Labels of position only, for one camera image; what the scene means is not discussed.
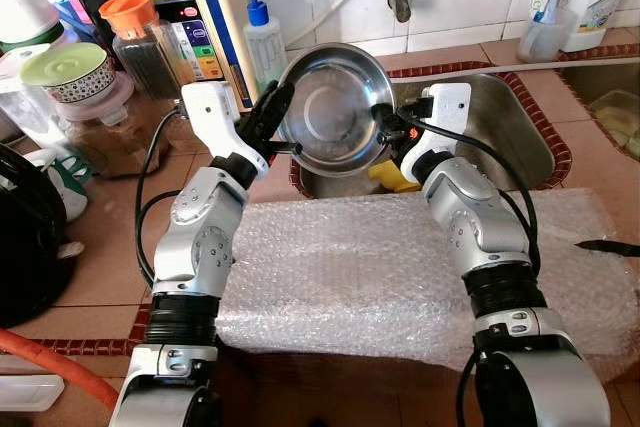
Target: blue bottle cap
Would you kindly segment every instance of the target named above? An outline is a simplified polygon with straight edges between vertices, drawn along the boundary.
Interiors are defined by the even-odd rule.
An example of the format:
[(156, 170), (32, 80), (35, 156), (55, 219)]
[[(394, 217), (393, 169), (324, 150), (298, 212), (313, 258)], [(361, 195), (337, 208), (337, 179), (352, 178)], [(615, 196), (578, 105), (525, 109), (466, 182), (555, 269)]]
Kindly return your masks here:
[(261, 0), (251, 0), (247, 5), (247, 13), (249, 14), (249, 22), (256, 27), (269, 22), (269, 11), (267, 4)]

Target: white cable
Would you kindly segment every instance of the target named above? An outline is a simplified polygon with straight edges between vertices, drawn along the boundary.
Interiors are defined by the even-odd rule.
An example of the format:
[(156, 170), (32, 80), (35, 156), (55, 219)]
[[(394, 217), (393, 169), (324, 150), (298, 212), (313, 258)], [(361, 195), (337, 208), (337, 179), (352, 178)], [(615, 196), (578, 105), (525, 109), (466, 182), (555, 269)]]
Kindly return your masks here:
[(307, 25), (304, 29), (298, 31), (293, 37), (291, 37), (287, 42), (285, 42), (285, 47), (291, 47), (291, 44), (295, 44), (309, 32), (316, 29), (320, 24), (322, 24), (327, 17), (333, 14), (338, 7), (340, 7), (345, 0), (334, 0), (333, 3), (329, 6), (329, 8), (322, 13), (322, 15), (318, 16), (313, 20), (309, 25)]
[(505, 72), (525, 72), (528, 70), (552, 70), (565, 67), (589, 67), (596, 65), (622, 65), (640, 63), (640, 57), (625, 57), (622, 59), (594, 59), (594, 60), (567, 60), (563, 62), (544, 62), (540, 64), (500, 65), (496, 67), (482, 67), (480, 69), (459, 70), (444, 74), (421, 75), (419, 77), (394, 77), (392, 84), (411, 84), (413, 82), (433, 82), (434, 80), (454, 79), (463, 75), (501, 74)]

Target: red cord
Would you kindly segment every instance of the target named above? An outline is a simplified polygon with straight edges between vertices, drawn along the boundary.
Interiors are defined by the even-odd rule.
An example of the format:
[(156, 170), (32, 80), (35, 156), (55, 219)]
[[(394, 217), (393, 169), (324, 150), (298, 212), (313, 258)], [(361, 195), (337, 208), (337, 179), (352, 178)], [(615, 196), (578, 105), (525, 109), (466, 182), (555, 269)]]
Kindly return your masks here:
[(102, 402), (110, 412), (115, 409), (118, 392), (111, 385), (80, 364), (56, 354), (8, 330), (0, 329), (0, 349), (58, 374), (63, 379), (81, 387)]

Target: bubble wrap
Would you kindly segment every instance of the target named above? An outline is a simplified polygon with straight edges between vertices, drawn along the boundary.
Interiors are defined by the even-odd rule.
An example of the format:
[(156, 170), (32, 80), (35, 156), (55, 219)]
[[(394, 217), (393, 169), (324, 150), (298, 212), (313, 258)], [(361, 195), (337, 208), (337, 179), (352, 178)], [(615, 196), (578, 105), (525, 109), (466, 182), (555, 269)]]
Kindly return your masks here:
[[(609, 380), (638, 357), (637, 276), (621, 257), (573, 245), (612, 232), (592, 193), (532, 196), (541, 290)], [(399, 357), (457, 370), (471, 353), (469, 298), (419, 193), (250, 205), (234, 256), (217, 319), (230, 346)]]

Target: orange lid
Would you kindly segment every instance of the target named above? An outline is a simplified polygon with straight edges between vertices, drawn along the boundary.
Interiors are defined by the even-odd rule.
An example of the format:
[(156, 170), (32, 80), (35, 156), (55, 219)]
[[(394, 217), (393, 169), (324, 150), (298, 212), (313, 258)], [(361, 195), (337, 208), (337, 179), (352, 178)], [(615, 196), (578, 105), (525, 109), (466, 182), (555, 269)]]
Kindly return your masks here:
[(98, 12), (114, 32), (135, 30), (143, 37), (144, 26), (158, 19), (152, 0), (107, 0)]

